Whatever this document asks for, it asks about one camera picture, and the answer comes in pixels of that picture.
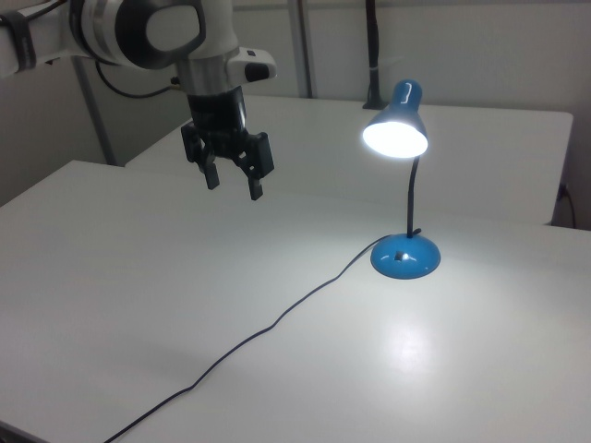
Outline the black gripper silver flange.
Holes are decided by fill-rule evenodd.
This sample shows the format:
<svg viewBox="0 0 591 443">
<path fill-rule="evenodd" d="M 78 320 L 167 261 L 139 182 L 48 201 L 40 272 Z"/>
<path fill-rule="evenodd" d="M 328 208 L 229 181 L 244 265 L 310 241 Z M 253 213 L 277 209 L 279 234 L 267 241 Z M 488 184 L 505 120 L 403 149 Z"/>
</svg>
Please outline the black gripper silver flange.
<svg viewBox="0 0 591 443">
<path fill-rule="evenodd" d="M 257 200 L 263 195 L 260 180 L 274 169 L 271 146 L 267 133 L 247 132 L 244 96 L 228 74 L 231 60 L 232 56 L 213 56 L 176 62 L 191 114 L 191 122 L 181 127 L 181 137 L 187 160 L 198 166 L 209 190 L 220 180 L 206 138 L 237 138 L 232 160 L 247 177 L 250 198 Z"/>
</svg>

